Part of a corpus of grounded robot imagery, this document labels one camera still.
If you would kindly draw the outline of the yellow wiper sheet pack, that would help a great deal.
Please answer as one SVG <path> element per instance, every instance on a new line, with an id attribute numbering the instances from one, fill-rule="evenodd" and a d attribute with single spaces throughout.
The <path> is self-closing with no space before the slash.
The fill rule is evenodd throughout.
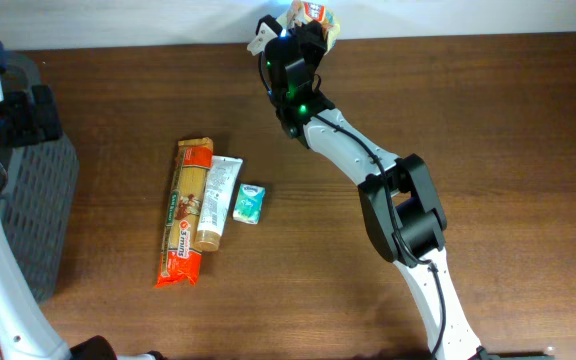
<path id="1" fill-rule="evenodd" d="M 277 18 L 283 29 L 317 22 L 322 27 L 326 52 L 329 52 L 341 32 L 341 23 L 329 7 L 311 1 L 293 0 L 289 8 Z"/>

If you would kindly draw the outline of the white conditioner tube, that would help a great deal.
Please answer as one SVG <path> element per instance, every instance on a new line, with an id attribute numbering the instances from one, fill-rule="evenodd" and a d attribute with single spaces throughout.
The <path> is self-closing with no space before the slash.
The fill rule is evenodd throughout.
<path id="1" fill-rule="evenodd" d="M 196 245 L 202 252 L 215 252 L 220 247 L 234 185 L 242 164 L 241 158 L 212 158 L 196 236 Z"/>

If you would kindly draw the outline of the green Kleenex tissue pack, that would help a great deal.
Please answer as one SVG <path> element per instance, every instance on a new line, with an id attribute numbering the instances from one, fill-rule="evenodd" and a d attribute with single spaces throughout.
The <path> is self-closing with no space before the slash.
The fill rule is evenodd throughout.
<path id="1" fill-rule="evenodd" d="M 258 224 L 264 196 L 264 187 L 241 184 L 233 209 L 233 219 L 246 224 Z"/>

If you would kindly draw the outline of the orange spaghetti packet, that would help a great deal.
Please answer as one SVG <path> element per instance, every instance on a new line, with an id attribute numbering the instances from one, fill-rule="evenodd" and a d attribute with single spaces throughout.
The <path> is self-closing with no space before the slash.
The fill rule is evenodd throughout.
<path id="1" fill-rule="evenodd" d="M 195 242 L 213 149 L 213 141 L 207 137 L 177 142 L 157 288 L 183 282 L 195 285 L 198 281 L 202 251 Z"/>

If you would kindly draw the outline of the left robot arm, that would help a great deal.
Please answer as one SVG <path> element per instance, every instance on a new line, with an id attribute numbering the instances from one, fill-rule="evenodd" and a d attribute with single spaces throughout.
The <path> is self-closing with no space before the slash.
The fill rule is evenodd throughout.
<path id="1" fill-rule="evenodd" d="M 117 356 L 100 335 L 69 345 L 39 307 L 56 287 L 78 171 L 37 65 L 0 42 L 0 359 Z"/>

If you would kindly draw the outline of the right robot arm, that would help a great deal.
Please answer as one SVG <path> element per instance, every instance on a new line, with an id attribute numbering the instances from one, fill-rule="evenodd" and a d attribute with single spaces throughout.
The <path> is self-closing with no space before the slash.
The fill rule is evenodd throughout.
<path id="1" fill-rule="evenodd" d="M 320 90 L 323 26 L 289 27 L 267 15 L 249 50 L 287 136 L 324 156 L 356 186 L 369 240 L 403 276 L 422 318 L 433 359 L 484 359 L 450 276 L 447 218 L 426 163 L 400 157 L 355 129 Z"/>

